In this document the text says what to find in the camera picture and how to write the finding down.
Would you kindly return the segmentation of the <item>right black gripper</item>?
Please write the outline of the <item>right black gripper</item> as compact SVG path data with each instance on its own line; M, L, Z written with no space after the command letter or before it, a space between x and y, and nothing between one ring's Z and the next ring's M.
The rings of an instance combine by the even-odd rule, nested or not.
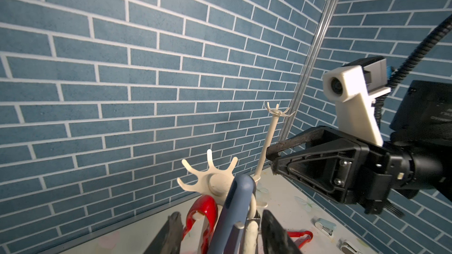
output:
M336 203L359 204L368 215L388 207L393 188L413 179L413 160L401 148L377 147L335 128L307 129L266 150L274 174L300 182Z

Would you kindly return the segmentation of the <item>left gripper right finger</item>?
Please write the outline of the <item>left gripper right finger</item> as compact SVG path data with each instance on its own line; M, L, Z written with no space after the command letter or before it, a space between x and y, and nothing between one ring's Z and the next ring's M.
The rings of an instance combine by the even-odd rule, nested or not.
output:
M303 236L301 232L284 229L269 210L263 210L261 236L265 254L301 254L291 237Z

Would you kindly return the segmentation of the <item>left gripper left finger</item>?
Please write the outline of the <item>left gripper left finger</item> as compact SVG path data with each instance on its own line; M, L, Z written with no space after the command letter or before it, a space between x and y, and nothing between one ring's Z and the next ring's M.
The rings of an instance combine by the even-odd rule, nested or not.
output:
M184 226L181 214L174 212L144 251L144 254L179 254Z

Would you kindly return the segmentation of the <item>blue cream tongs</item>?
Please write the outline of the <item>blue cream tongs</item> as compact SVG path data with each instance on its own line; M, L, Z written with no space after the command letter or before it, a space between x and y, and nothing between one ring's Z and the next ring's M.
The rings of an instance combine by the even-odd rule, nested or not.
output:
M251 176L242 174L234 178L208 247L209 254L239 252L247 219L253 219L256 213L254 193L255 181Z

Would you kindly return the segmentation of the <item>red handled steel tongs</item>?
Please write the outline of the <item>red handled steel tongs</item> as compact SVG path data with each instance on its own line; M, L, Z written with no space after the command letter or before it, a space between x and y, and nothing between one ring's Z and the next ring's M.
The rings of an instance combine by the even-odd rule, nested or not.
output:
M196 254L206 254L208 252L218 214L217 203L215 199L209 195L200 196L188 211L182 238L188 237L193 226L201 226L200 241L195 252Z

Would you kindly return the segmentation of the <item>cream utensil rack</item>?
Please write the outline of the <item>cream utensil rack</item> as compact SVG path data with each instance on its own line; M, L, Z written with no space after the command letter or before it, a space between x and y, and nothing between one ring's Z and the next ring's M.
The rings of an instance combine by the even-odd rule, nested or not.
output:
M187 192L196 192L198 194L202 195L209 195L212 196L218 206L218 219L217 222L220 218L220 214L223 208L223 205L226 201L226 197L228 195L228 192L231 188L231 184L233 183L234 178L237 175L233 175L233 170L236 167L236 164L238 163L238 158L234 157L231 162L230 165L227 169L221 170L218 169L217 167L215 167L214 162L213 162L213 153L212 151L209 149L207 150L207 162L208 162L208 169L205 171L198 171L196 169L194 169L186 159L183 159L181 161L181 163L183 164L184 168L187 170L188 173L195 175L197 177L197 182L194 185L189 185L187 183L184 183L182 181L181 178L177 179L177 182L180 186L180 188L182 188L184 191ZM255 219L256 221L258 221L259 223L259 227L260 227L260 221L261 221L261 217L258 213L258 209L259 208L265 208L267 207L267 203L266 202L260 202L256 199L256 203L257 203L257 209L256 209L256 213L253 219ZM249 223L250 220L253 220L251 218L247 219L246 225L244 227L244 234L243 234L243 238L240 244L240 249L238 254L242 254L242 247L243 247L243 240L245 237L245 233L246 233L246 226Z
M271 141L273 139L275 130L276 130L276 126L278 124L278 120L280 118L286 118L286 117L290 117L293 115L293 113L288 114L288 111L290 110L290 107L288 107L286 110L282 111L280 110L280 104L278 103L275 108L270 107L270 103L267 102L266 106L265 106L266 110L268 110L268 112L271 115L271 122L268 128L268 132L264 141L264 144L262 146L262 150L261 150L261 154L260 154L260 158L258 161L258 165L257 168L255 170L255 174L253 176L253 180L255 181L255 183L258 183L259 180L261 179L261 173L264 167L264 163L266 161L266 153L267 153L267 149L271 144Z

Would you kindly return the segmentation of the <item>steel tongs cream tips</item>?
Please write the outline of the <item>steel tongs cream tips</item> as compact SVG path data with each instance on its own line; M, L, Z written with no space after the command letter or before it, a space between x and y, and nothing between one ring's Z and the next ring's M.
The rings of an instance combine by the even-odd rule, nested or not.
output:
M243 240L242 253L255 254L258 245L259 223L255 219L250 220L246 226L246 233Z

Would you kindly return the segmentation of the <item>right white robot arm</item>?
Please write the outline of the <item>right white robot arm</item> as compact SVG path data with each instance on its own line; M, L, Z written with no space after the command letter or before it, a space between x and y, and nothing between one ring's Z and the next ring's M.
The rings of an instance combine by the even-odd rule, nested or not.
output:
M275 174L336 203L359 204L366 214L387 209L391 190L412 199L422 189L452 196L452 86L415 80L390 128L380 134L381 110L390 92L452 29L446 18L388 75L386 59L353 61L323 76L323 92L335 103L337 126L318 126L268 147Z

